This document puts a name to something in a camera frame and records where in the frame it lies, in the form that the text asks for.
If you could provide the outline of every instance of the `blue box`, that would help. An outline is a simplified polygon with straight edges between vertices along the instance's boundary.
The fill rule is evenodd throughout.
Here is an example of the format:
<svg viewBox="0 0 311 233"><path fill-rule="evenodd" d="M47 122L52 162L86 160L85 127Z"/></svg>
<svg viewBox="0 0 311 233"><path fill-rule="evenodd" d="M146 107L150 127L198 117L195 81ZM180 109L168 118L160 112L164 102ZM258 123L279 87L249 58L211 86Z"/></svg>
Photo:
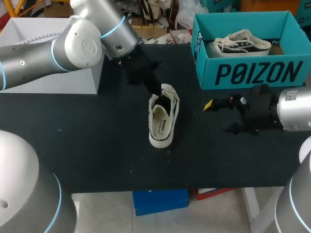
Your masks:
<svg viewBox="0 0 311 233"><path fill-rule="evenodd" d="M284 55L208 58L204 42L249 29L254 36L279 44ZM311 43L290 12L198 14L191 43L203 90L300 86L311 69Z"/></svg>
<svg viewBox="0 0 311 233"><path fill-rule="evenodd" d="M300 27L311 25L311 0L301 0L295 16Z"/></svg>
<svg viewBox="0 0 311 233"><path fill-rule="evenodd" d="M225 7L237 3L238 0L202 0L209 13L222 12Z"/></svg>
<svg viewBox="0 0 311 233"><path fill-rule="evenodd" d="M186 189L133 191L136 216L187 207L189 195Z"/></svg>

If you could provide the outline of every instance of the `white canvas shoe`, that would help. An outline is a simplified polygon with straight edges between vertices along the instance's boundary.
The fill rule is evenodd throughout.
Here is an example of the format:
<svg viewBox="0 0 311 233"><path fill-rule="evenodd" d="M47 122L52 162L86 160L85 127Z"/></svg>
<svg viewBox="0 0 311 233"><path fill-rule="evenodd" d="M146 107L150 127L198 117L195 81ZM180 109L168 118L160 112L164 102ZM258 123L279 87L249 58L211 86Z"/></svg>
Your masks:
<svg viewBox="0 0 311 233"><path fill-rule="evenodd" d="M180 99L175 89L162 84L162 95L149 100L149 140L157 148L171 144L179 111Z"/></svg>
<svg viewBox="0 0 311 233"><path fill-rule="evenodd" d="M271 43L261 40L247 30L229 34L225 38L216 38L206 45L209 58L266 56L269 54Z"/></svg>

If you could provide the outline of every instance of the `teal shoe box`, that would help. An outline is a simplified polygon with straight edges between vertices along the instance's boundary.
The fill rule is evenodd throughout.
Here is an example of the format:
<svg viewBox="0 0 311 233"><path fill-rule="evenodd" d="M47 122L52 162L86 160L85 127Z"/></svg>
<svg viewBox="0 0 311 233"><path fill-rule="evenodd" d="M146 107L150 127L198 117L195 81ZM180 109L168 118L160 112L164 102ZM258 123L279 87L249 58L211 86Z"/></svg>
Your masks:
<svg viewBox="0 0 311 233"><path fill-rule="evenodd" d="M225 7L237 3L238 0L202 0L209 13L222 12Z"/></svg>
<svg viewBox="0 0 311 233"><path fill-rule="evenodd" d="M283 55L208 58L205 43L242 29L280 45ZM311 69L311 43L287 11L198 14L191 50L203 90L300 86Z"/></svg>
<svg viewBox="0 0 311 233"><path fill-rule="evenodd" d="M301 0L295 16L300 27L311 25L311 0Z"/></svg>

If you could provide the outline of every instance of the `table leg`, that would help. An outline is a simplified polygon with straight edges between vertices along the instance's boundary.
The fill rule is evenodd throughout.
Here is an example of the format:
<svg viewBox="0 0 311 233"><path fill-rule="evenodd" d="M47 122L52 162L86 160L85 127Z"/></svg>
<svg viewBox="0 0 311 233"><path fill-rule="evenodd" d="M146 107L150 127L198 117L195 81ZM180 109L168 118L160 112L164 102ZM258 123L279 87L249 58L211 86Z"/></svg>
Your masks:
<svg viewBox="0 0 311 233"><path fill-rule="evenodd" d="M276 201L283 190L278 187L269 198L267 203L259 211L259 206L254 188L242 189L249 221L251 233L264 233L265 230L274 222Z"/></svg>

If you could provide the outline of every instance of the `table surface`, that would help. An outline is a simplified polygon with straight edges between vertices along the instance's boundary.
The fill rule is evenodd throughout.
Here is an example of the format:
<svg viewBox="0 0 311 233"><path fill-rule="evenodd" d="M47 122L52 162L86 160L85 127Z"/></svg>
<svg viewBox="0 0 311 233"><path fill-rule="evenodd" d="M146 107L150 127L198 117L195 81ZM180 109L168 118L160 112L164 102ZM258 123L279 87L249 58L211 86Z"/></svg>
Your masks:
<svg viewBox="0 0 311 233"><path fill-rule="evenodd" d="M149 142L151 95L128 85L124 71L108 59L98 95L0 94L0 129L27 140L71 193L287 183L310 133L222 132L223 123L239 121L238 111L207 113L204 105L237 92L247 97L249 90L202 91L189 45L144 49L163 62L155 74L181 99L168 148Z"/></svg>

